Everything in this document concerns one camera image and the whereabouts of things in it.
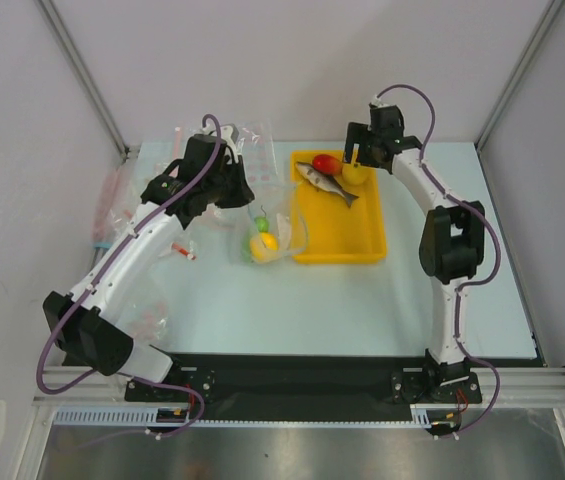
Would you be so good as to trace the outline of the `green toy cucumber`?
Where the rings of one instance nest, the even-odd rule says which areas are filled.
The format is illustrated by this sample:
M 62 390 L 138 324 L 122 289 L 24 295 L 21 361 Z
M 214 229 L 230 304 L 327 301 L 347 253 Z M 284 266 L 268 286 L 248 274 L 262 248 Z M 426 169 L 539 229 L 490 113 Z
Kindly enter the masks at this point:
M 249 224 L 246 233 L 241 239 L 241 256 L 245 262 L 257 263 L 255 262 L 250 253 L 249 240 L 252 236 L 256 235 L 258 232 L 268 232 L 270 231 L 270 222 L 266 215 L 258 215 L 254 217 Z

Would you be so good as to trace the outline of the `yellow toy lemon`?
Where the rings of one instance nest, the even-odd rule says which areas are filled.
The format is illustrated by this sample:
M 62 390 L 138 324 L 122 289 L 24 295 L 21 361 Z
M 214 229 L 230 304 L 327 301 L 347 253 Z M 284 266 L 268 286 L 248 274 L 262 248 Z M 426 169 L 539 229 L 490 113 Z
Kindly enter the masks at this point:
M 342 167 L 341 176 L 344 182 L 350 186 L 360 186 L 366 182 L 370 170 L 357 163 L 345 163 Z

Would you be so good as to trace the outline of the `clear blue-zipper bag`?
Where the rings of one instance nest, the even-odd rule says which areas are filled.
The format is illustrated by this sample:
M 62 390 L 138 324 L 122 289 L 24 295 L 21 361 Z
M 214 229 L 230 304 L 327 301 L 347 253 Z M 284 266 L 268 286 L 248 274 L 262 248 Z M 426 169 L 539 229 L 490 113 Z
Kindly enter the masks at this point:
M 239 264 L 266 265 L 304 253 L 309 246 L 309 227 L 299 203 L 300 183 L 275 183 L 252 188 L 255 199 L 238 210 L 230 236 L 230 254 Z M 269 263 L 248 263 L 241 256 L 241 239 L 252 219 L 266 215 L 278 241 L 278 257 Z

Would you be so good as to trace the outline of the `grey toy fish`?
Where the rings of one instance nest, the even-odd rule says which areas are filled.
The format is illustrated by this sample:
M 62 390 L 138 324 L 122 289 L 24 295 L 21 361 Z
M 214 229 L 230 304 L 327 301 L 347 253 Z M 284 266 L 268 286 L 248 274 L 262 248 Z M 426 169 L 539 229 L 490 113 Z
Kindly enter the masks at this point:
M 306 162 L 296 162 L 296 171 L 311 185 L 319 190 L 340 196 L 348 207 L 358 199 L 358 196 L 346 191 L 333 176 L 324 174 Z

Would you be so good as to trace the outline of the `yellow toy pear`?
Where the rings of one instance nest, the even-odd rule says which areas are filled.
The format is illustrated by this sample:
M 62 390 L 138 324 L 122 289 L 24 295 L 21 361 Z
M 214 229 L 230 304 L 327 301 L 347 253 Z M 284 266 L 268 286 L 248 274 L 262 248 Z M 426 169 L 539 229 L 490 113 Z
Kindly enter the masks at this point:
M 252 259 L 257 263 L 269 263 L 278 257 L 277 238 L 268 232 L 258 232 L 249 240 Z

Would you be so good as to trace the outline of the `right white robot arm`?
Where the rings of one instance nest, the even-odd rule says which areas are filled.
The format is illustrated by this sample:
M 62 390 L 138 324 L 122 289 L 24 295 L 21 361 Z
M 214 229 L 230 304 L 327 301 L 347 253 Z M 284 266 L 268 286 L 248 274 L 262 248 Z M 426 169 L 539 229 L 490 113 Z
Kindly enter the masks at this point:
M 431 399 L 446 401 L 470 376 L 464 340 L 466 292 L 461 286 L 484 260 L 485 232 L 478 218 L 484 208 L 479 202 L 464 208 L 449 198 L 449 188 L 421 158 L 422 143 L 405 134 L 398 107 L 375 101 L 369 113 L 368 124 L 348 124 L 343 161 L 387 171 L 425 215 L 418 257 L 431 279 L 433 330 L 425 351 L 423 388 Z

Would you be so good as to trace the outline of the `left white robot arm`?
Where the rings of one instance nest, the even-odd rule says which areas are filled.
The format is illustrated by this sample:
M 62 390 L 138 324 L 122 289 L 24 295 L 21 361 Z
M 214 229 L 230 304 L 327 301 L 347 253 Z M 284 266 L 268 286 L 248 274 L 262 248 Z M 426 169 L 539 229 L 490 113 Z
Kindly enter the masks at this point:
M 126 232 L 96 266 L 69 293 L 53 291 L 44 300 L 51 331 L 45 352 L 56 346 L 93 372 L 145 379 L 161 400 L 180 393 L 182 376 L 171 356 L 118 322 L 136 281 L 209 205 L 233 209 L 253 201 L 237 139 L 232 124 L 197 133 L 183 158 L 148 183 Z

